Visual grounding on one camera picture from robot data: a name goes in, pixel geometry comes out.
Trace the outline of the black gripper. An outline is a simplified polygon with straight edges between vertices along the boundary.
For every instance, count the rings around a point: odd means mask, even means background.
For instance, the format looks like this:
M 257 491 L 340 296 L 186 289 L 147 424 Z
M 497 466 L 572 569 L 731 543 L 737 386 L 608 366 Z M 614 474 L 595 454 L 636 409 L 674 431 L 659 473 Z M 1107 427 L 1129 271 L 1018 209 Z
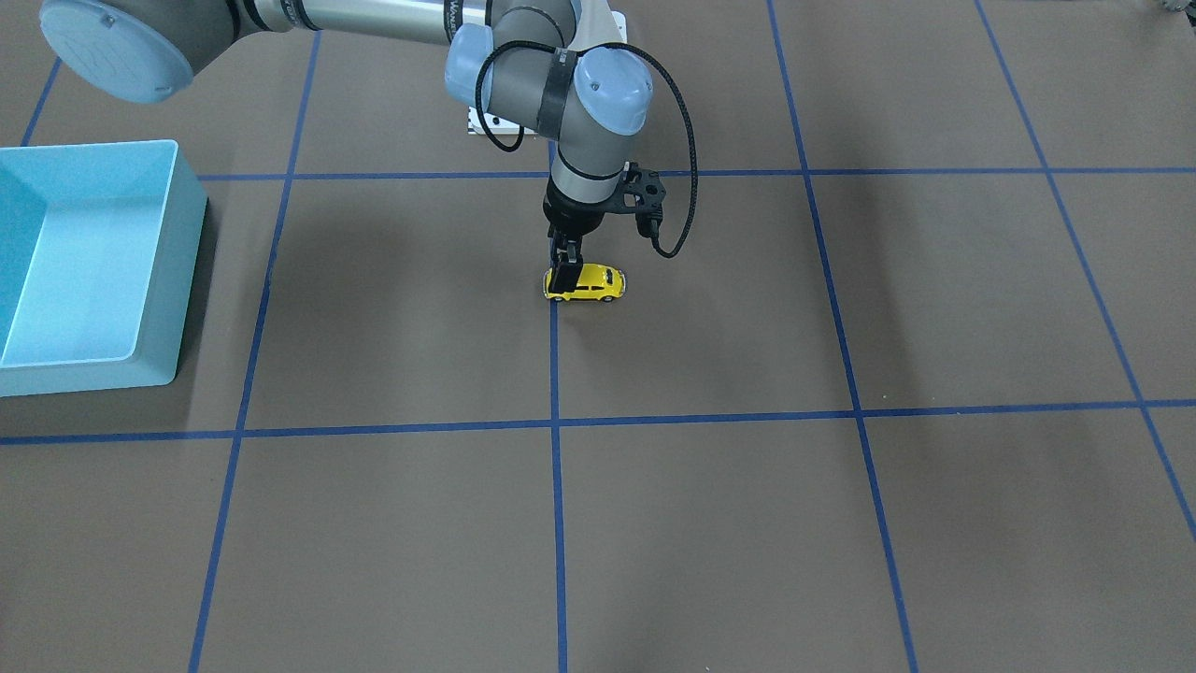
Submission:
M 544 194 L 544 218 L 549 222 L 548 293 L 568 294 L 576 289 L 584 271 L 584 237 L 602 226 L 608 213 L 611 191 L 594 203 L 582 203 L 565 194 L 556 182 L 548 183 Z

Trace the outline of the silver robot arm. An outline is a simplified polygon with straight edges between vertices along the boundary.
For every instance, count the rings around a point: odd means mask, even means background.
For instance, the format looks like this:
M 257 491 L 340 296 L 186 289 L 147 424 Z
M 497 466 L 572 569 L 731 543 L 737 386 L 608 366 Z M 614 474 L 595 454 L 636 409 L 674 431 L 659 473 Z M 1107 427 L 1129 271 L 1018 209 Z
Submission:
M 318 33 L 441 65 L 448 97 L 553 140 L 547 290 L 579 289 L 584 238 L 624 197 L 654 82 L 606 1 L 43 1 L 47 44 L 112 97 L 182 93 L 234 43 Z

